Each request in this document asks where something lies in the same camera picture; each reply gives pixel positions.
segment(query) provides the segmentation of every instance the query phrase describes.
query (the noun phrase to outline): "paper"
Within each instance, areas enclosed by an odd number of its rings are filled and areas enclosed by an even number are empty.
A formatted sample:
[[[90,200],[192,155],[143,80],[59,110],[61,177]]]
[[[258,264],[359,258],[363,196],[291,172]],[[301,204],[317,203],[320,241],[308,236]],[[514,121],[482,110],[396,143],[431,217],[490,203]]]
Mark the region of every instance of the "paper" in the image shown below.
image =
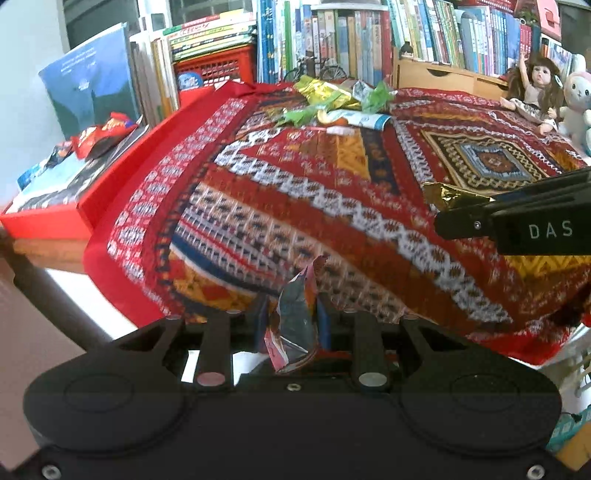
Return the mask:
[[[341,118],[347,120],[347,123],[353,127],[370,128],[381,132],[391,119],[389,115],[383,113],[363,113],[344,109],[318,112],[318,121],[325,125],[333,124]]]
[[[53,168],[48,168],[41,175],[34,178],[15,197],[7,213],[17,212],[30,199],[65,189],[82,171],[84,166],[84,161],[79,160],[75,154],[69,155],[60,164]]]

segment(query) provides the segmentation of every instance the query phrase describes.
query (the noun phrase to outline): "doll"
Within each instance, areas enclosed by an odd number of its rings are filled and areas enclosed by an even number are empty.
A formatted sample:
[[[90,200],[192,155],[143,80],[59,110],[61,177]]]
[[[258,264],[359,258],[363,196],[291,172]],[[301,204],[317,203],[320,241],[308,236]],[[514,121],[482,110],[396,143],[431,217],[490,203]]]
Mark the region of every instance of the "doll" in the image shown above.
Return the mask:
[[[545,135],[557,130],[556,107],[560,92],[560,71],[554,62],[539,54],[533,54],[525,65],[523,54],[519,66],[507,73],[509,91],[507,99],[501,98],[501,106],[518,111],[530,122],[539,125]]]

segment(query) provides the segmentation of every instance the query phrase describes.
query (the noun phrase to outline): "gold foil wrapper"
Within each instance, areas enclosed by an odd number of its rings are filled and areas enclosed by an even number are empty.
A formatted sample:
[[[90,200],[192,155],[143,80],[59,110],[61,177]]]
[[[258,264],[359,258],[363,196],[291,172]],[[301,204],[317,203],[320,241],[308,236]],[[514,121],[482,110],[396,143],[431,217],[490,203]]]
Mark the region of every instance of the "gold foil wrapper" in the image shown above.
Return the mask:
[[[423,198],[440,211],[494,202],[495,199],[447,183],[423,183]]]
[[[302,75],[300,81],[294,85],[294,88],[306,97],[310,105],[324,103],[329,100],[331,96],[335,96],[336,98],[332,103],[327,105],[328,110],[334,110],[337,108],[361,110],[361,103],[353,98],[350,91],[339,85],[325,82],[324,80]]]

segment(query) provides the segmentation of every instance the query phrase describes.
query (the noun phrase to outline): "red snack bag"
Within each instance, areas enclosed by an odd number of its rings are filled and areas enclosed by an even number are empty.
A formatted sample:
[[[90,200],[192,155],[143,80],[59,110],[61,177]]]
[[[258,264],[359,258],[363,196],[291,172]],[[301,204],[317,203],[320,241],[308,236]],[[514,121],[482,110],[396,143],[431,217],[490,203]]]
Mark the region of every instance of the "red snack bag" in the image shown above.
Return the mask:
[[[78,158],[93,160],[114,147],[136,127],[137,124],[127,115],[112,112],[104,125],[88,127],[77,137],[72,137],[74,152]]]

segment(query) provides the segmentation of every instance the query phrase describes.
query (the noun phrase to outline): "blue picture book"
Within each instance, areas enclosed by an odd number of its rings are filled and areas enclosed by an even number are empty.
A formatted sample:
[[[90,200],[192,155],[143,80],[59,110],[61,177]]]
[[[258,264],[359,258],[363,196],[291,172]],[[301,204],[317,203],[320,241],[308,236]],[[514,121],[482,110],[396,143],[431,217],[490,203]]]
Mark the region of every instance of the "blue picture book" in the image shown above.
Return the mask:
[[[127,24],[114,25],[39,72],[67,140],[104,124],[111,112],[140,117],[131,77]]]

